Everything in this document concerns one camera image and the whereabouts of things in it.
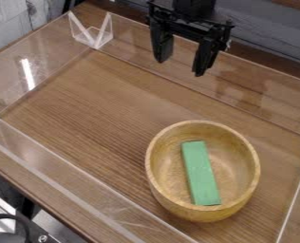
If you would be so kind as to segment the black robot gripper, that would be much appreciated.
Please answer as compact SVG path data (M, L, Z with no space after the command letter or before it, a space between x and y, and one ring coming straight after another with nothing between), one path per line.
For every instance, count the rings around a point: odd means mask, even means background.
M201 77L213 67L221 42L232 37L235 23L216 15L216 0L149 0L148 23L156 60L173 54L175 35L199 43L192 71Z

